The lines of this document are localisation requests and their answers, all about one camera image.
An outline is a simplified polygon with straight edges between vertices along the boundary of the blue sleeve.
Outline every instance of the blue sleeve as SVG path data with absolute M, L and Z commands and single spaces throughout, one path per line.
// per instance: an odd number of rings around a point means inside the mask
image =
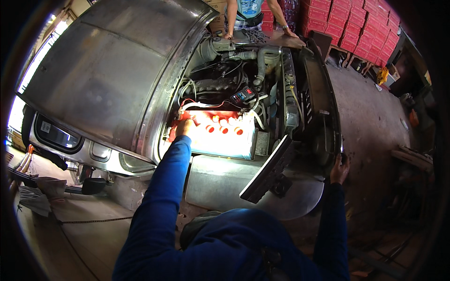
M 344 190 L 339 183 L 332 183 L 324 196 L 313 256 L 324 280 L 350 280 L 347 252 Z
M 131 221 L 128 238 L 114 266 L 113 280 L 145 275 L 142 271 L 149 263 L 156 267 L 177 264 L 175 223 L 191 157 L 190 145 L 187 136 L 175 138 L 155 170 Z M 158 257 L 164 257 L 165 262 L 161 263 Z

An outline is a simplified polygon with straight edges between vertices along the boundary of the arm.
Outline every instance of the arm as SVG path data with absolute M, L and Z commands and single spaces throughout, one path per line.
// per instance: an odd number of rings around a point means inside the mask
M 191 139 L 183 132 L 186 127 L 178 126 L 178 136 L 155 170 L 133 216 L 128 238 L 114 267 L 114 279 L 136 276 L 145 270 L 145 265 L 156 266 L 162 258 L 170 260 L 165 266 L 176 264 L 179 255 L 175 250 L 175 223 L 191 156 Z
M 267 4 L 269 5 L 270 10 L 272 11 L 272 13 L 274 14 L 275 18 L 277 19 L 277 21 L 282 25 L 282 26 L 287 26 L 288 23 L 286 22 L 286 19 L 284 18 L 283 15 L 283 11 L 281 10 L 280 5 L 278 4 L 277 0 L 266 0 Z M 289 27 L 283 29 L 284 33 L 286 35 L 289 35 L 291 37 L 296 37 L 298 38 L 297 35 L 295 35 L 294 32 L 292 32 Z
M 347 222 L 344 209 L 344 182 L 348 170 L 349 160 L 341 166 L 341 156 L 330 174 L 331 185 L 324 198 L 322 215 L 320 217 L 319 233 L 314 247 L 313 260 L 319 265 L 322 274 L 331 275 L 339 280 L 350 280 L 347 257 Z
M 236 22 L 236 15 L 238 14 L 238 2 L 237 0 L 227 0 L 227 18 L 228 18 L 228 33 L 224 38 L 228 39 L 233 37 L 234 23 Z

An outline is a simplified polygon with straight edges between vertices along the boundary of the blue jacket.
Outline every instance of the blue jacket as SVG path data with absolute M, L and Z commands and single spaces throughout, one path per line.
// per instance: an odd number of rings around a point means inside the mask
M 206 223 L 186 251 L 175 249 L 175 222 L 191 156 L 191 140 L 179 136 L 164 155 L 131 221 L 113 280 L 268 280 L 261 249 L 276 249 L 277 268 L 293 280 L 349 280 L 347 225 L 342 186 L 324 198 L 310 260 L 283 225 L 256 209 L 235 209 Z

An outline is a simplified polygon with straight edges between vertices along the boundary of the engine bay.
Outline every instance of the engine bay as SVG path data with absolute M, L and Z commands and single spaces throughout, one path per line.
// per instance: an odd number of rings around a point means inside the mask
M 235 45 L 208 35 L 175 92 L 162 150 L 175 139 L 178 124 L 192 119 L 198 126 L 193 153 L 267 156 L 284 135 L 303 129 L 301 100 L 289 48 Z

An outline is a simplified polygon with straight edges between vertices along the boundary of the plaid shorts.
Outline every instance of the plaid shorts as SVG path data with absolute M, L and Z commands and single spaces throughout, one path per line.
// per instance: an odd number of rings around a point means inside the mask
M 226 7 L 225 7 L 225 14 L 224 14 L 224 27 L 225 27 L 225 33 L 228 33 L 228 15 L 226 12 Z M 241 30 L 241 29 L 245 29 L 245 30 L 261 30 L 261 26 L 262 26 L 262 22 L 258 25 L 255 25 L 254 27 L 249 27 L 247 26 L 248 23 L 246 21 L 241 21 L 241 20 L 236 20 L 236 22 L 234 23 L 234 30 Z

